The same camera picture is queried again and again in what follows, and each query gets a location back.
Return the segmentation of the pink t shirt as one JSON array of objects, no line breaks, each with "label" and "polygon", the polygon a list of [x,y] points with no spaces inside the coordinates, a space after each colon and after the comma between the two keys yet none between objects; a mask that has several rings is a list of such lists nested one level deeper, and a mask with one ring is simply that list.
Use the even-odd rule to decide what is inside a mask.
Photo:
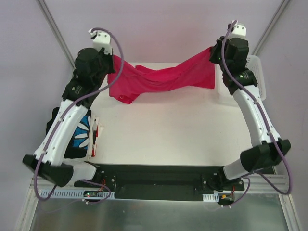
[{"label": "pink t shirt", "polygon": [[210,62],[211,47],[178,64],[159,70],[124,62],[120,78],[109,88],[109,96],[131,104],[143,93],[172,91],[186,86],[215,88],[215,65]]}]

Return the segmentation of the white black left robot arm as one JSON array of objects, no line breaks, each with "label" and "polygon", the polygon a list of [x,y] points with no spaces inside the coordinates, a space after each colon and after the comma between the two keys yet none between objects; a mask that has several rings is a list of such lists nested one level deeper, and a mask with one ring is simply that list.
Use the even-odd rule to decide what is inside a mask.
[{"label": "white black left robot arm", "polygon": [[105,48],[84,48],[75,59],[73,77],[62,94],[59,111],[42,144],[33,154],[25,154],[23,164],[38,176],[63,187],[77,173],[65,163],[71,138],[86,115],[107,74],[114,73],[113,52]]}]

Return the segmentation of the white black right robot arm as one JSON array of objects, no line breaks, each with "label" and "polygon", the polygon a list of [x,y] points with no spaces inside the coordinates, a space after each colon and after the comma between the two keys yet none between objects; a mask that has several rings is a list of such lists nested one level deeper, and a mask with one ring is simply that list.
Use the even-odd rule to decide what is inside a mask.
[{"label": "white black right robot arm", "polygon": [[252,145],[241,152],[238,160],[220,168],[216,181],[222,190],[229,189],[236,179],[285,162],[291,148],[290,141],[281,138],[266,113],[257,78],[246,64],[248,52],[247,40],[224,36],[210,49],[209,60],[219,66],[223,84],[243,114]]}]

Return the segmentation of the white perforated plastic basket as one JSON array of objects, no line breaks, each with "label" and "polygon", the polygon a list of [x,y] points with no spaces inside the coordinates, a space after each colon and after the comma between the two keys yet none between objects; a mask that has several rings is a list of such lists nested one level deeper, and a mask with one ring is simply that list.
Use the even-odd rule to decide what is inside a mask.
[{"label": "white perforated plastic basket", "polygon": [[[224,105],[237,107],[236,101],[230,95],[228,88],[223,83],[223,75],[220,66],[218,64],[215,64],[214,67],[215,67],[215,91],[217,93],[217,101]],[[246,67],[254,73],[258,82],[260,98],[262,101],[265,100],[266,87],[265,87],[265,81],[260,58],[255,55],[248,55]]]}]

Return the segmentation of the white red folded shirt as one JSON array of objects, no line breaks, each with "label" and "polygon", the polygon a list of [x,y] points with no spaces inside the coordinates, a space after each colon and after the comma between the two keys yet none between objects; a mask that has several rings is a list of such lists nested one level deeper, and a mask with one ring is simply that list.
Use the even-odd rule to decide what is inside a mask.
[{"label": "white red folded shirt", "polygon": [[103,129],[104,129],[104,125],[100,121],[100,118],[97,116],[94,117],[92,121],[92,128],[90,129],[91,139],[89,139],[90,142],[89,142],[88,152],[87,152],[88,160],[97,155],[99,138],[102,134]]}]

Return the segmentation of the black folded t shirt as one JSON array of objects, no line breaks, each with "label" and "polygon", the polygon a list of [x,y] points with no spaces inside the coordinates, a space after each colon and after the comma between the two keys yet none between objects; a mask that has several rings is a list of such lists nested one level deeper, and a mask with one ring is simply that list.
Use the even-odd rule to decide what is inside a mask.
[{"label": "black folded t shirt", "polygon": [[90,141],[91,110],[88,110],[76,127],[66,148],[64,158],[77,159],[86,157]]}]

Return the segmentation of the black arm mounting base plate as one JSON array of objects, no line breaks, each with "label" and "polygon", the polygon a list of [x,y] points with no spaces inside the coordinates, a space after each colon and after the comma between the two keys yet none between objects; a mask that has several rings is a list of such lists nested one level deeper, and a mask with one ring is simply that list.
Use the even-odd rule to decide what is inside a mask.
[{"label": "black arm mounting base plate", "polygon": [[117,199],[202,201],[220,166],[99,164],[103,183]]}]

